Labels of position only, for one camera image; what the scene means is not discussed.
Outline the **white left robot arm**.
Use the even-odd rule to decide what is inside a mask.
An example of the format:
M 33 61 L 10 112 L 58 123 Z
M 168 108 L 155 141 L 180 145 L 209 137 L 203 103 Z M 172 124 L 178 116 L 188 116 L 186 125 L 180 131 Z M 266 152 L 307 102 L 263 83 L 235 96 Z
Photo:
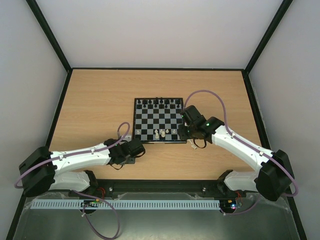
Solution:
M 58 190 L 83 192 L 97 186 L 88 167 L 123 166 L 145 152 L 138 138 L 130 141 L 110 138 L 92 147 L 70 151 L 49 151 L 47 146 L 42 146 L 19 165 L 19 182 L 26 197 Z

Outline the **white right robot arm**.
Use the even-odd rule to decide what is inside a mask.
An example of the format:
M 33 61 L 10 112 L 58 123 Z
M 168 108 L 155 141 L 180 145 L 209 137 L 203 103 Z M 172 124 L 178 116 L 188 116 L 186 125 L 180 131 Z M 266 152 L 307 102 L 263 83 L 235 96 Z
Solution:
M 203 140 L 229 151 L 252 168 L 252 172 L 231 171 L 218 183 L 218 191 L 229 196 L 235 190 L 259 192 L 275 202 L 284 195 L 294 179 L 289 156 L 283 150 L 272 151 L 252 143 L 227 127 L 216 117 L 206 119 L 194 105 L 184 108 L 178 126 L 182 140 Z

